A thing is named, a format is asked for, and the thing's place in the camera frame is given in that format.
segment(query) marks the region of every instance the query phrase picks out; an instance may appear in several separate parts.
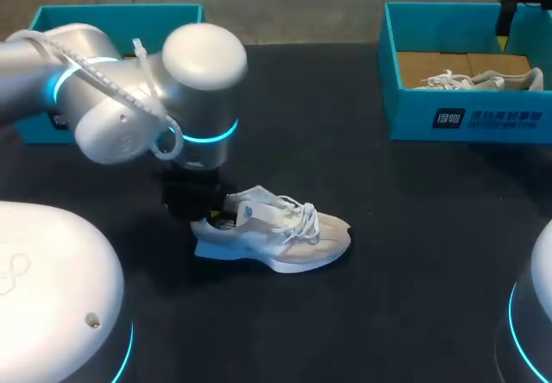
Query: black tabletop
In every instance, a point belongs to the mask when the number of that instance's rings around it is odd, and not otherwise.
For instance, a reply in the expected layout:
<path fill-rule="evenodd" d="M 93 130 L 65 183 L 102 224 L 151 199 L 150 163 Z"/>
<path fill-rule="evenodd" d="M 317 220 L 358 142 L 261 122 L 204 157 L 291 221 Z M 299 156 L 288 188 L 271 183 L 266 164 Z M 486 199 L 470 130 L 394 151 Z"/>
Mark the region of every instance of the black tabletop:
<path fill-rule="evenodd" d="M 388 139 L 375 45 L 249 47 L 227 177 L 347 220 L 334 266 L 193 258 L 143 158 L 3 143 L 0 198 L 74 211 L 111 240 L 134 309 L 134 381 L 497 381 L 495 326 L 552 217 L 547 150 Z"/>

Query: shoe heel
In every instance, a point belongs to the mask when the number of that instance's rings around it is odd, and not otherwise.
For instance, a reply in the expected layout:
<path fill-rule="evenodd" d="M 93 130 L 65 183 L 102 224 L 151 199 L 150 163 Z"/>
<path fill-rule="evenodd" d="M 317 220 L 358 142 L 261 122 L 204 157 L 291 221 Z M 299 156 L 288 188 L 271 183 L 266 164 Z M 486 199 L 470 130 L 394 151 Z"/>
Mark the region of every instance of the shoe heel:
<path fill-rule="evenodd" d="M 198 241 L 194 254 L 200 258 L 210 258 L 212 260 L 223 261 L 235 261 L 246 257 L 241 252 L 229 250 L 225 247 L 221 247 L 220 245 L 213 245 L 204 241 Z"/>

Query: shoe tongue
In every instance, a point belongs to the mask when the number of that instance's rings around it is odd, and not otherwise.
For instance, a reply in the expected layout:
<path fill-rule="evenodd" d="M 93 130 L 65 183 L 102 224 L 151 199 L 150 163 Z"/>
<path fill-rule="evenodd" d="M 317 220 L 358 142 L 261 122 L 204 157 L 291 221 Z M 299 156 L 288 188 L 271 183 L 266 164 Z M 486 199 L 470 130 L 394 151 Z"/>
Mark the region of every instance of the shoe tongue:
<path fill-rule="evenodd" d="M 281 226 L 284 222 L 284 216 L 281 209 L 271 206 L 270 204 L 261 204 L 253 200 L 244 200 L 240 202 L 235 226 L 241 226 L 251 218 L 259 219 L 275 226 Z"/>
<path fill-rule="evenodd" d="M 277 204 L 279 202 L 279 199 L 275 194 L 262 186 L 256 186 L 248 191 L 245 198 L 248 201 L 255 201 L 260 204 Z"/>

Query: white sneaker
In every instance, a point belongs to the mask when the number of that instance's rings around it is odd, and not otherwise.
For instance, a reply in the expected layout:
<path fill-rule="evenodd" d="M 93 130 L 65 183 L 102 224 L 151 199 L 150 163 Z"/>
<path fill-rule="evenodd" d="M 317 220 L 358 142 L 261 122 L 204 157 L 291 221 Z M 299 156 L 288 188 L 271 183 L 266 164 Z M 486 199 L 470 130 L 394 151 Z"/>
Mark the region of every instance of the white sneaker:
<path fill-rule="evenodd" d="M 425 79 L 426 86 L 417 89 L 432 90 L 544 90 L 544 76 L 539 68 L 533 68 L 524 75 L 504 75 L 487 71 L 475 77 L 454 75 L 450 70 L 445 74 Z"/>
<path fill-rule="evenodd" d="M 474 82 L 467 75 L 453 74 L 445 70 L 445 74 L 429 77 L 424 81 L 427 85 L 416 87 L 415 90 L 502 90 L 505 81 L 501 77 L 490 77 L 485 81 Z"/>
<path fill-rule="evenodd" d="M 544 75 L 540 68 L 533 68 L 524 75 L 504 75 L 495 71 L 483 72 L 472 78 L 475 84 L 492 78 L 504 80 L 503 90 L 544 91 Z"/>
<path fill-rule="evenodd" d="M 256 186 L 229 195 L 225 210 L 235 220 L 191 223 L 196 256 L 216 260 L 258 260 L 278 273 L 302 273 L 337 260 L 348 248 L 350 226 Z"/>

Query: blue box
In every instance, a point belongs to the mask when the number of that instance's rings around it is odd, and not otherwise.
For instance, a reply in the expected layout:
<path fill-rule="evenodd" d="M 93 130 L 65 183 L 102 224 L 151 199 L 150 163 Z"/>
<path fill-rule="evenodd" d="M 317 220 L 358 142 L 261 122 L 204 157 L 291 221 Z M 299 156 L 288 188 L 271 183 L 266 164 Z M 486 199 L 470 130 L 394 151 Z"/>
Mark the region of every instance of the blue box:
<path fill-rule="evenodd" d="M 203 7 L 194 4 L 43 6 L 29 29 L 44 32 L 67 23 L 88 23 L 104 31 L 121 55 L 127 55 L 134 53 L 133 38 L 140 38 L 149 53 L 157 53 L 174 29 L 204 20 Z M 74 143 L 71 131 L 55 129 L 46 113 L 21 120 L 15 127 L 26 143 Z"/>
<path fill-rule="evenodd" d="M 397 52 L 503 53 L 494 32 L 499 12 L 497 3 L 386 4 L 378 61 L 393 140 L 552 143 L 552 91 L 403 87 Z M 519 5 L 504 53 L 525 55 L 552 89 L 550 13 Z M 442 117 L 454 120 L 440 128 Z"/>

